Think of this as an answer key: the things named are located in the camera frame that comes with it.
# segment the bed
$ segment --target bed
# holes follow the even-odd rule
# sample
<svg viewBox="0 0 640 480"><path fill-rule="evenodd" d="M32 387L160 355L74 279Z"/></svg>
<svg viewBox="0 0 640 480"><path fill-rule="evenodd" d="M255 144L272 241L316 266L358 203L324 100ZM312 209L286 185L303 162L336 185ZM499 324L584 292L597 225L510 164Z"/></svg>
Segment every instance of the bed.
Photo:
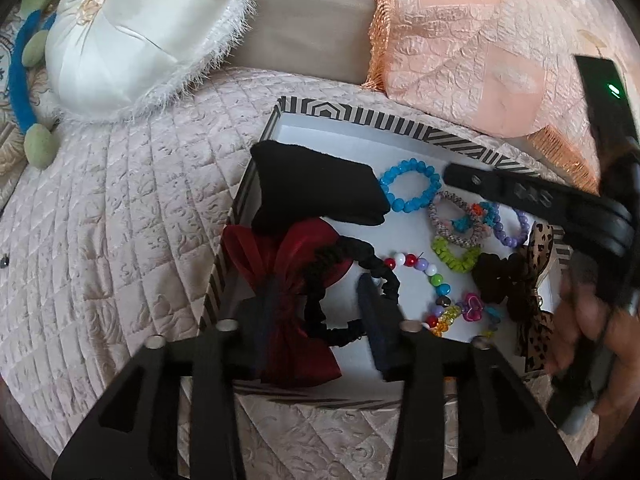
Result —
<svg viewBox="0 0 640 480"><path fill-rule="evenodd" d="M60 124L52 166L24 170L0 219L0 253L10 256L9 267L0 269L6 383L0 391L7 399L2 418L45 474L147 336L197 333L248 149L281 95L374 108L449 129L551 177L540 161L502 140L362 89L373 10L373 0L260 0L254 30L232 52L230 65L193 94L134 124ZM15 13L0 36L15 31L12 20ZM548 395L544 381L532 388L540 399ZM328 468L338 478L384 478L397 410L289 406L244 392L237 412L243 453L253 458L245 461L249 478L316 478ZM178 434L184 468L185 413ZM270 417L302 428L300 446L279 447ZM327 425L344 431L318 440ZM582 436L568 441L574 456L595 425L592 419Z"/></svg>

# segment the screw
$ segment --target screw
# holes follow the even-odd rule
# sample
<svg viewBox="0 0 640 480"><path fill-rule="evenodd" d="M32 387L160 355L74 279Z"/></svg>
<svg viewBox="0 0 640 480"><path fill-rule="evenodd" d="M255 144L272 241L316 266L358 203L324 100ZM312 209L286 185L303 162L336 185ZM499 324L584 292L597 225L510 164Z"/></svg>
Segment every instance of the screw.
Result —
<svg viewBox="0 0 640 480"><path fill-rule="evenodd" d="M166 344L166 339L161 335L151 335L146 338L145 346L151 350L158 350Z"/></svg>
<svg viewBox="0 0 640 480"><path fill-rule="evenodd" d="M422 330L422 323L415 319L405 319L400 322L400 330L403 332L420 332Z"/></svg>
<svg viewBox="0 0 640 480"><path fill-rule="evenodd" d="M221 319L216 323L219 332L234 332L238 330L238 322L235 319Z"/></svg>
<svg viewBox="0 0 640 480"><path fill-rule="evenodd" d="M478 350L488 350L491 348L491 342L484 336L477 335L471 340L471 344Z"/></svg>

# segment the brown bead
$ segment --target brown bead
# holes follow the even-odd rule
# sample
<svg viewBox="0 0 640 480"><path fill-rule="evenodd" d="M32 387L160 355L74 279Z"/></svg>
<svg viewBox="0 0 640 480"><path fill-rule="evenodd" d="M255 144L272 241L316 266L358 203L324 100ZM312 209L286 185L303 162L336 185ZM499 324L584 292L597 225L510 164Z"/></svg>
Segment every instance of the brown bead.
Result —
<svg viewBox="0 0 640 480"><path fill-rule="evenodd" d="M439 296L436 300L436 305L447 308L451 304L451 300L447 296Z"/></svg>

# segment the orange fringe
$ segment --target orange fringe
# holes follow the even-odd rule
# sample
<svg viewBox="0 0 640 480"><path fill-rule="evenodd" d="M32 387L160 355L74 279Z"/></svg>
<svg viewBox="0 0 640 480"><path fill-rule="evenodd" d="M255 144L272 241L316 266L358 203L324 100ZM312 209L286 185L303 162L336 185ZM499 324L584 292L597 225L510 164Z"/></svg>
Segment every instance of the orange fringe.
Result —
<svg viewBox="0 0 640 480"><path fill-rule="evenodd" d="M385 91L385 57L391 33L391 17L395 10L396 0L376 0L376 10L369 27L371 60L369 61L367 80L362 85L363 88Z"/></svg>
<svg viewBox="0 0 640 480"><path fill-rule="evenodd" d="M598 194L598 179L587 165L584 157L577 153L568 140L553 126L527 136L527 140L556 168L563 170L571 184L578 189Z"/></svg>

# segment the white bead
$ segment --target white bead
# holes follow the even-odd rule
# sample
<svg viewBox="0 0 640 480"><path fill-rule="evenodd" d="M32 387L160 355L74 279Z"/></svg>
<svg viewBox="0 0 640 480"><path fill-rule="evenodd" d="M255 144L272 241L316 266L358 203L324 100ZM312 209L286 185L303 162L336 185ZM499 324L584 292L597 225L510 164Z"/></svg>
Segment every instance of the white bead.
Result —
<svg viewBox="0 0 640 480"><path fill-rule="evenodd" d="M402 253L394 254L394 260L396 261L396 267L402 267L406 261L406 257Z"/></svg>
<svg viewBox="0 0 640 480"><path fill-rule="evenodd" d="M426 270L424 271L424 273L427 276L433 276L434 274L438 273L438 267L436 267L433 264L429 264L429 266L426 268Z"/></svg>

